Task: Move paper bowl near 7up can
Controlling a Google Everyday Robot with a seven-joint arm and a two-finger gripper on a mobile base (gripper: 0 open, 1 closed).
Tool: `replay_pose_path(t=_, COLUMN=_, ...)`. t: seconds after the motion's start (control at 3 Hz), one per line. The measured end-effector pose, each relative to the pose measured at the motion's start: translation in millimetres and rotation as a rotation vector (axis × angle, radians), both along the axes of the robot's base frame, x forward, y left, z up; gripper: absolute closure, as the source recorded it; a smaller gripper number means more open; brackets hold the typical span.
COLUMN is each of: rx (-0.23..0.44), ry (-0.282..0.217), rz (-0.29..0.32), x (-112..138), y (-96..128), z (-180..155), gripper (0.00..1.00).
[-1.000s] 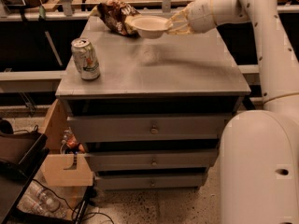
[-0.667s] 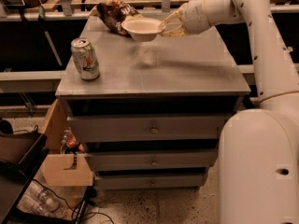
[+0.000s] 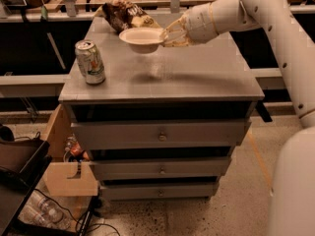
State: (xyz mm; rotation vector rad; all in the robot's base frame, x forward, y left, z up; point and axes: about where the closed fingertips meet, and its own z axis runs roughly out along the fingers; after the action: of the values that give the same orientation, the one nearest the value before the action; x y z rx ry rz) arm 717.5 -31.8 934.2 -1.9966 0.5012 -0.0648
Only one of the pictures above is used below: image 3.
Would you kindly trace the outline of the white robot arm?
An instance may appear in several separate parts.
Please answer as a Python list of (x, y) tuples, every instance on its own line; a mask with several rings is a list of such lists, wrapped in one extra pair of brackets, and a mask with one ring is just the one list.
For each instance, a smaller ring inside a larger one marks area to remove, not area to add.
[(194, 6), (163, 32), (166, 46), (264, 30), (302, 129), (284, 144), (270, 190), (267, 236), (315, 236), (315, 43), (287, 0), (217, 0)]

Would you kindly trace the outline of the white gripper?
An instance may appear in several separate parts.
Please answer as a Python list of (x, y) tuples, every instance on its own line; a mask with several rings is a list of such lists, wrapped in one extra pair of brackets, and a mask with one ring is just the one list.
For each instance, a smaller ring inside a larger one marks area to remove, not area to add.
[(160, 34), (164, 47), (185, 47), (207, 43), (219, 35), (212, 4), (194, 6), (171, 23)]

